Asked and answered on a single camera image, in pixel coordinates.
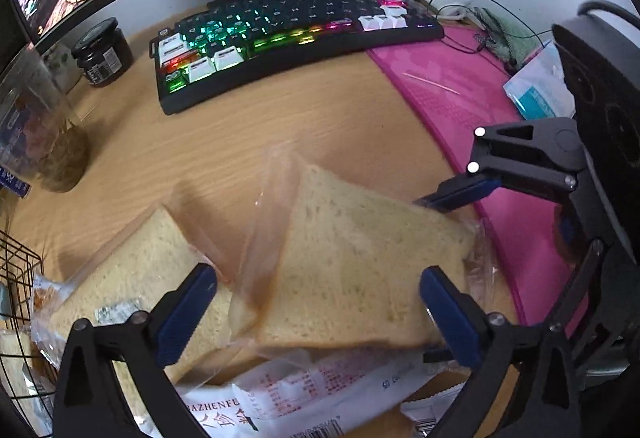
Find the glass jar with tea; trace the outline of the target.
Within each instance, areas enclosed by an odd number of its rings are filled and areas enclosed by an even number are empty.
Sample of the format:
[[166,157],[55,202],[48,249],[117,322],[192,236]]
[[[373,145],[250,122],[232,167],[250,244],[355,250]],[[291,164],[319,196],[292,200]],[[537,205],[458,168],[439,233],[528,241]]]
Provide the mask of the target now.
[[91,157],[89,136],[34,45],[1,74],[1,167],[27,184],[65,193]]

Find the white snack packet red text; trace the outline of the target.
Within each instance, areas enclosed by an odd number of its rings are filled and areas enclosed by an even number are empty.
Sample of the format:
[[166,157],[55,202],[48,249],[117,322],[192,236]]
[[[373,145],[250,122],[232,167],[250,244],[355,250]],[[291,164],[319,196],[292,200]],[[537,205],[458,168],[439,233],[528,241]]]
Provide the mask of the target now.
[[205,384],[180,395],[181,401],[209,437],[275,437],[258,418],[257,406],[233,382]]

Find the blue white cracker packet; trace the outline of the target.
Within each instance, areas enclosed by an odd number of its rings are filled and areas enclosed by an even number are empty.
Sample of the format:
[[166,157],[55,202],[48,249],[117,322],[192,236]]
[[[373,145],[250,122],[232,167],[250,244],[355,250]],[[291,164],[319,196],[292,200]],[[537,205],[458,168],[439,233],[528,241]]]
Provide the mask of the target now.
[[411,436],[427,437],[452,406],[464,386],[464,383],[460,383],[430,397],[401,403],[400,413],[412,424]]

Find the RGB mechanical keyboard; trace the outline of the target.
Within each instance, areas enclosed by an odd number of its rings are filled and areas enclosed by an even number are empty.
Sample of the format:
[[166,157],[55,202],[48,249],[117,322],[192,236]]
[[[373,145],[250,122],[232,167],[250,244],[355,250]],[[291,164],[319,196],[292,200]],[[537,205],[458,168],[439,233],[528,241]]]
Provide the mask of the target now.
[[407,0],[218,0],[160,31],[150,56],[171,115],[319,60],[443,36]]

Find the bagged bread slices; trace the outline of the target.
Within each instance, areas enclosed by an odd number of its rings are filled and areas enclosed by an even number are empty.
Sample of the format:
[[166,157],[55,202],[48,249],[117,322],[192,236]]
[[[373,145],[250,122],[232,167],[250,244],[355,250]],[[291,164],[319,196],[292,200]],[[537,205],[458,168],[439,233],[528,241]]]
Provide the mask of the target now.
[[118,309],[151,310],[195,265],[213,266],[217,293],[179,361],[166,366],[171,382],[223,382],[258,363],[257,354],[231,340],[229,308],[238,273],[186,214],[160,204],[127,225],[63,283],[32,315],[32,340],[59,366],[73,323],[102,325]]

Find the long white red snack packet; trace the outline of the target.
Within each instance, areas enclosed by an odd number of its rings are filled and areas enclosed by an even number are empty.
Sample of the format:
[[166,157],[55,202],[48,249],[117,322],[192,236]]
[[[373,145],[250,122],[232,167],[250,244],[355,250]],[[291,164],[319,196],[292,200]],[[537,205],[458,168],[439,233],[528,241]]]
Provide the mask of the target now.
[[342,436],[458,366],[421,349],[337,351],[304,368],[309,358],[296,349],[232,380],[235,398],[259,436]]

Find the white blue tissue pack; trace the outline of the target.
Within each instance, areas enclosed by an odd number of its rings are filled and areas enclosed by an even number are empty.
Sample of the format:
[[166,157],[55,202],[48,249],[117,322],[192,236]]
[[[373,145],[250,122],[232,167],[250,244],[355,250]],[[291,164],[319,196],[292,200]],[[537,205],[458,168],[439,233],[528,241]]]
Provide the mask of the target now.
[[565,85],[559,50],[553,41],[530,57],[503,85],[503,91],[527,121],[575,114],[575,99]]

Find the large bagged bread slice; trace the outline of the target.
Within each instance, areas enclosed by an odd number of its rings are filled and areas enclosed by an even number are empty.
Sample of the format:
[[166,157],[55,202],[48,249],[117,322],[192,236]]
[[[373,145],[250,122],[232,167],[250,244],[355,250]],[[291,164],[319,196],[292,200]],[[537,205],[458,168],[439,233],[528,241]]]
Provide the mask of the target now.
[[290,147],[270,152],[255,213],[229,325],[264,354],[439,345],[419,293],[431,266],[480,306],[494,299],[481,223],[353,184]]

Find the blue tin can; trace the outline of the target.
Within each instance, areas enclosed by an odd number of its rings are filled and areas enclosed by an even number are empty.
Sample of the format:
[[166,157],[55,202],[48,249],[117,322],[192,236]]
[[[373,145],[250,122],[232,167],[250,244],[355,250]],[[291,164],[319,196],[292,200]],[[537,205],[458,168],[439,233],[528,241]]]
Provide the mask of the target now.
[[9,189],[14,195],[24,199],[30,191],[30,185],[13,175],[10,171],[0,166],[0,184]]

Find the small black jar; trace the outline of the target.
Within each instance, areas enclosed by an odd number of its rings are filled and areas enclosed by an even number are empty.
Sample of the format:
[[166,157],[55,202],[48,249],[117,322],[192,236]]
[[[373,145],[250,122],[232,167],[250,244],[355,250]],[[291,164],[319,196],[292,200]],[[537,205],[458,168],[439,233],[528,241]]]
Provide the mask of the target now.
[[131,48],[115,17],[106,18],[89,29],[70,52],[94,87],[113,83],[134,63]]

